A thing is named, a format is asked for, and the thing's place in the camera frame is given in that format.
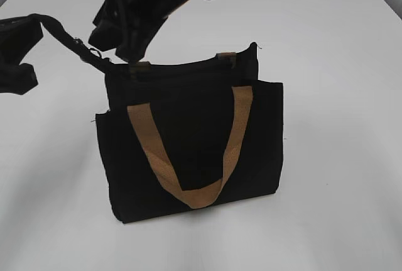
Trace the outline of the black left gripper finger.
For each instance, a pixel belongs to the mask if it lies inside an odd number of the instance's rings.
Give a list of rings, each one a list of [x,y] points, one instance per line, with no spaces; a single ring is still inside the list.
[[[1,93],[23,95],[38,85],[30,64],[1,64]]]
[[[43,38],[41,24],[29,16],[1,20],[1,63],[19,64]]]

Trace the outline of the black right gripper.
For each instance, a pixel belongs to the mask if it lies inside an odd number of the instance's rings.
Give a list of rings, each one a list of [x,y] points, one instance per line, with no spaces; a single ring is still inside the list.
[[[170,0],[105,0],[88,43],[125,62],[138,62],[174,7]]]

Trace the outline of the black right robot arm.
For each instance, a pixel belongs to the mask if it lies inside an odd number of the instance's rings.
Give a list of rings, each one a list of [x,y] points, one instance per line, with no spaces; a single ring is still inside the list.
[[[169,15],[188,0],[105,0],[96,14],[89,44],[114,50],[125,62],[141,60]]]

